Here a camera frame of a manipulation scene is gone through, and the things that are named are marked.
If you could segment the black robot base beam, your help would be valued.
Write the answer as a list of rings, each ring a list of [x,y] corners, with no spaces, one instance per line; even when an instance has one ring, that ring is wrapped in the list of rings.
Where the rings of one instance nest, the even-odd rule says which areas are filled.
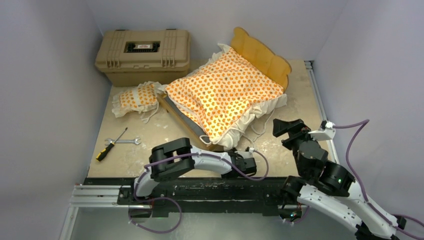
[[[83,185],[117,188],[117,204],[131,215],[168,217],[170,213],[260,214],[297,221],[309,208],[283,193],[285,177],[261,181],[246,178],[181,177],[159,183],[148,196],[134,197],[135,180],[129,177],[88,177]]]

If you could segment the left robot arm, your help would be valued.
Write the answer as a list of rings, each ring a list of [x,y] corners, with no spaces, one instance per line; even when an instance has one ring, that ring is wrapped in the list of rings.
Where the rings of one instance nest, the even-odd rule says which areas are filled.
[[[191,144],[182,137],[154,147],[142,174],[134,179],[129,197],[138,205],[146,203],[161,182],[178,179],[192,171],[201,170],[222,178],[251,177],[257,173],[253,151],[209,151]]]

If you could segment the orange patterned white blanket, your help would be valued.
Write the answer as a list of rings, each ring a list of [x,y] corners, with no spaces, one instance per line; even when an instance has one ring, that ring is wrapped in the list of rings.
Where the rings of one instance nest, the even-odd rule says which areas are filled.
[[[226,44],[209,61],[165,88],[177,109],[200,127],[205,145],[229,150],[254,119],[287,104],[277,84]]]

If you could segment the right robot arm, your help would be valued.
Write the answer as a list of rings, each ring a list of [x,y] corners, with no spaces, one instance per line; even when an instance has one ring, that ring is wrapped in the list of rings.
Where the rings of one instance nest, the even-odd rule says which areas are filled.
[[[297,176],[288,176],[280,196],[284,203],[310,206],[355,233],[358,240],[396,240],[407,220],[382,209],[369,197],[353,171],[328,159],[319,144],[334,138],[337,126],[324,120],[312,131],[301,119],[273,120],[272,134],[287,139],[281,144],[292,151]]]

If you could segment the wooden pet bed frame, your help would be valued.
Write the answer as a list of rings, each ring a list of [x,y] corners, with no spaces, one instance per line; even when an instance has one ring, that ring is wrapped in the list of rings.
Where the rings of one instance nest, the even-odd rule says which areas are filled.
[[[289,85],[289,74],[292,72],[292,67],[289,62],[276,55],[268,46],[259,41],[258,39],[250,36],[247,31],[241,27],[236,27],[233,30],[234,36],[231,40],[231,43],[228,44],[233,48],[236,53],[240,54],[243,58],[248,60],[253,64],[258,70],[265,74],[272,81],[276,82],[278,85],[284,88],[284,93],[286,94],[287,87]],[[168,95],[165,93],[157,97],[159,103],[164,107],[169,113],[173,114],[174,117],[188,130],[192,133],[194,139],[200,141],[199,137],[196,136],[192,130],[190,130],[183,121],[177,117],[177,114],[171,109],[171,107],[165,102],[164,98]],[[211,149],[213,148],[223,148],[220,145],[210,145],[207,146]]]

